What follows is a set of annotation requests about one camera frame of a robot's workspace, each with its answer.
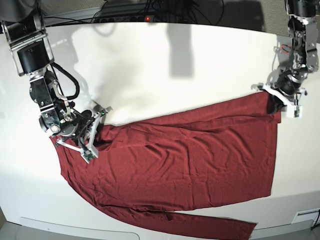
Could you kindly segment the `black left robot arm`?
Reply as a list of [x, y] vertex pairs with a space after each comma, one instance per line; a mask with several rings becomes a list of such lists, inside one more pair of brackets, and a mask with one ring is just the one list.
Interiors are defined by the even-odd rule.
[[308, 94], [302, 84], [308, 75], [319, 69], [316, 16], [320, 14], [320, 2], [286, 0], [285, 9], [289, 17], [287, 28], [291, 38], [288, 61], [279, 68], [276, 80], [260, 83], [256, 88], [268, 93], [266, 110], [269, 114], [283, 110], [297, 118], [302, 111], [300, 98]]

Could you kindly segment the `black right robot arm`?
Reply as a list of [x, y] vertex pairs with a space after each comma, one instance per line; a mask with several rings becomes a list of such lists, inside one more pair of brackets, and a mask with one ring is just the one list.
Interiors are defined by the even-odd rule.
[[80, 153], [89, 162], [98, 157], [94, 145], [102, 117], [110, 108], [79, 112], [74, 100], [79, 82], [55, 63], [42, 16], [31, 13], [20, 21], [1, 21], [19, 76], [29, 77], [29, 94], [40, 110], [44, 132], [57, 137], [56, 144]]

